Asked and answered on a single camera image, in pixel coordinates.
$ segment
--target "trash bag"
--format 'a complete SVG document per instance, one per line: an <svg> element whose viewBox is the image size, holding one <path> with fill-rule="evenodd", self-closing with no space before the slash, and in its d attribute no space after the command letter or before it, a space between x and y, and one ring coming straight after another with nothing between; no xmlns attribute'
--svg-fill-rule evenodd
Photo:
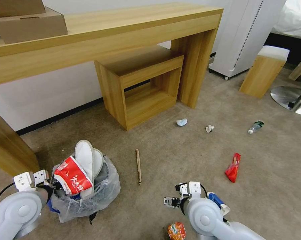
<svg viewBox="0 0 301 240"><path fill-rule="evenodd" d="M110 159L104 155L104 165L95 178L94 193L88 198L76 200L73 196L66 196L63 190L58 190L52 195L51 202L53 209L60 212L59 221L64 223L103 210L119 192L120 182L117 170Z"/></svg>

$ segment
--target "cardboard box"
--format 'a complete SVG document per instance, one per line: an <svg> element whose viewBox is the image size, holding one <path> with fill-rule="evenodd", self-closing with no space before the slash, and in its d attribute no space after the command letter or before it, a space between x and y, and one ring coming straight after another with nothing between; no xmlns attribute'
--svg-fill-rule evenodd
<svg viewBox="0 0 301 240"><path fill-rule="evenodd" d="M0 37L6 44L67 34L64 16L48 7L46 13L0 18Z"/></svg>
<svg viewBox="0 0 301 240"><path fill-rule="evenodd" d="M0 0L0 17L45 13L41 0Z"/></svg>

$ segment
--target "red plastic packet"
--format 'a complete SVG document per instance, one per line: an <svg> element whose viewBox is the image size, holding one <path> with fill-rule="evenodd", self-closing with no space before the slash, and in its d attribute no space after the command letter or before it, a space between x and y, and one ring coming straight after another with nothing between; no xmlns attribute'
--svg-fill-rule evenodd
<svg viewBox="0 0 301 240"><path fill-rule="evenodd" d="M93 186L86 172L72 156L55 170L54 178L60 182L66 194L77 194Z"/></svg>
<svg viewBox="0 0 301 240"><path fill-rule="evenodd" d="M240 162L240 154L235 153L233 162L229 165L229 167L225 171L225 174L227 175L228 179L232 182L236 181L239 162Z"/></svg>
<svg viewBox="0 0 301 240"><path fill-rule="evenodd" d="M167 232L171 240L184 240L186 237L185 227L181 222L169 225Z"/></svg>

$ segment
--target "white cushion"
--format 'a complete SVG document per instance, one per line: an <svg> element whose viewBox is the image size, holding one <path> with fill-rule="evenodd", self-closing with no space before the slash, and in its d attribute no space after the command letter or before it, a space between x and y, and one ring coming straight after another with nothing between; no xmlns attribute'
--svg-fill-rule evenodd
<svg viewBox="0 0 301 240"><path fill-rule="evenodd" d="M263 46L263 48L258 53L259 56L275 58L285 62L287 61L288 54L288 49L274 46Z"/></svg>

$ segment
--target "slipper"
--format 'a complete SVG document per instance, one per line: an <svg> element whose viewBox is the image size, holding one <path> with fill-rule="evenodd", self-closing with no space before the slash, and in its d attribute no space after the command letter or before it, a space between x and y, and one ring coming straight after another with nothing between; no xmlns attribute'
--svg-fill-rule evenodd
<svg viewBox="0 0 301 240"><path fill-rule="evenodd" d="M100 173L100 170L102 169L103 165L104 165L104 155L101 151L99 151L98 149L94 148L94 179L98 176L98 174Z"/></svg>
<svg viewBox="0 0 301 240"><path fill-rule="evenodd" d="M95 154L93 147L87 140L80 140L75 147L75 160L80 164L87 176L94 184L95 179ZM94 186L80 192L81 199L87 197L94 192Z"/></svg>

